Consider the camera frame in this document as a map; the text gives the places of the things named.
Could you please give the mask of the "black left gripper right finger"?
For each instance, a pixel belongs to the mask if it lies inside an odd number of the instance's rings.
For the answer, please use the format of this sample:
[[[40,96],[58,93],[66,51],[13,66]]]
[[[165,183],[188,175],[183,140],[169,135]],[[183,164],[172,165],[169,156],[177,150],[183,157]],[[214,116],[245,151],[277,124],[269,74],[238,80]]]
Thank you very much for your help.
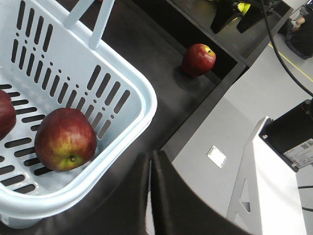
[[[165,151],[151,156],[151,203],[157,235],[246,235],[184,182]]]

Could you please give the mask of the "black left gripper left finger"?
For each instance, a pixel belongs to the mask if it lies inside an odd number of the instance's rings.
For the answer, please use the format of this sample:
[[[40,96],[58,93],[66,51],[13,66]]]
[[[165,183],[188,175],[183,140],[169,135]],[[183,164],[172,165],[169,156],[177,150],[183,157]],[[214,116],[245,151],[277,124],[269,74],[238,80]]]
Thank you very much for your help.
[[[140,153],[123,179],[105,194],[96,190],[91,202],[49,219],[34,235],[145,235],[150,152]]]

